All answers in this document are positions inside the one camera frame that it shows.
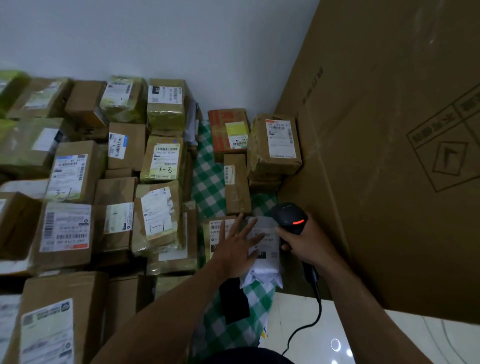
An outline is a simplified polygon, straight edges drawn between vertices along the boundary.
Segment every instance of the hand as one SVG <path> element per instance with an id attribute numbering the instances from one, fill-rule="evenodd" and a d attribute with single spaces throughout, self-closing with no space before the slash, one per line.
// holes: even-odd
<path id="1" fill-rule="evenodd" d="M 246 240 L 248 233 L 257 223 L 257 218 L 252 219 L 248 225 L 237 234 L 242 220 L 243 214 L 240 214 L 235 219 L 227 237 L 225 237 L 225 220 L 220 224 L 218 247 L 210 261 L 220 265 L 225 279 L 240 277 L 250 269 L 258 257 L 258 251 L 254 251 L 249 255 L 248 250 L 265 236 L 265 234 L 259 234 Z"/>
<path id="2" fill-rule="evenodd" d="M 292 234 L 280 227 L 276 228 L 278 236 L 287 242 L 282 245 L 282 249 L 291 250 L 300 260 L 314 265 L 324 277 L 332 269 L 348 267 L 312 215 L 309 213 L 307 215 L 308 221 L 300 235 Z"/>

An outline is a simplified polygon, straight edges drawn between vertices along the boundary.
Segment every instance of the white tiled floor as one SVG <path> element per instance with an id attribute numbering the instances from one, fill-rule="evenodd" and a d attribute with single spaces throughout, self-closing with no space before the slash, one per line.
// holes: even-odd
<path id="1" fill-rule="evenodd" d="M 285 354 L 296 364 L 352 364 L 342 324 L 331 301 L 322 301 L 322 317 L 312 328 L 298 332 Z M 480 357 L 480 326 L 432 317 L 387 311 L 395 323 L 434 364 L 473 364 Z M 268 318 L 268 337 L 262 346 L 282 353 L 291 333 L 318 315 L 313 298 L 276 293 Z"/>

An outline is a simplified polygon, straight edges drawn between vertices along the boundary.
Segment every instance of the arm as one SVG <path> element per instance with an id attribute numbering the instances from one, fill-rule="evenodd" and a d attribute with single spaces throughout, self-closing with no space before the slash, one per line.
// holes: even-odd
<path id="1" fill-rule="evenodd" d="M 421 363 L 430 360 L 395 325 L 323 230 L 309 215 L 301 235 L 277 228 L 278 235 L 301 260 L 325 278 L 357 363 Z"/>
<path id="2" fill-rule="evenodd" d="M 218 287 L 228 278 L 247 272 L 258 256 L 258 252 L 249 256 L 248 250 L 264 235 L 246 240 L 256 219 L 235 235 L 242 218 L 240 215 L 235 220 L 226 238 L 223 221 L 212 259 L 192 278 L 128 320 L 98 352 L 92 364 L 177 363 L 184 356 L 192 334 Z"/>

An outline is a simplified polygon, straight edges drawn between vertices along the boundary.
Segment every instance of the green checkered cloth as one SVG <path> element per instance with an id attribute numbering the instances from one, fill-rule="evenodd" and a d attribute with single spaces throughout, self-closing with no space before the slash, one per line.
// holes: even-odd
<path id="1" fill-rule="evenodd" d="M 226 215 L 225 182 L 223 164 L 215 163 L 213 157 L 210 125 L 201 121 L 199 128 L 198 158 L 193 170 L 193 199 L 199 212 L 199 229 L 207 218 Z M 253 194 L 253 215 L 268 215 L 277 203 L 275 194 Z M 203 233 L 199 232 L 200 244 L 203 245 Z M 220 295 L 214 296 L 207 307 L 203 322 L 196 329 L 192 338 L 191 363 L 197 363 L 215 352 L 242 346 L 257 346 L 259 337 L 268 321 L 268 312 L 272 307 L 275 285 L 253 282 L 244 287 L 248 298 L 250 317 L 227 325 L 222 312 Z"/>

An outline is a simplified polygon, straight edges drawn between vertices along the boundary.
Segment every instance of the white wall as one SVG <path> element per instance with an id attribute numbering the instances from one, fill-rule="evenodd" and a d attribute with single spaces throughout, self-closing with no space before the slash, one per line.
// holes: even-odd
<path id="1" fill-rule="evenodd" d="M 206 116 L 273 111 L 319 0 L 4 0 L 0 68 L 184 78 Z"/>

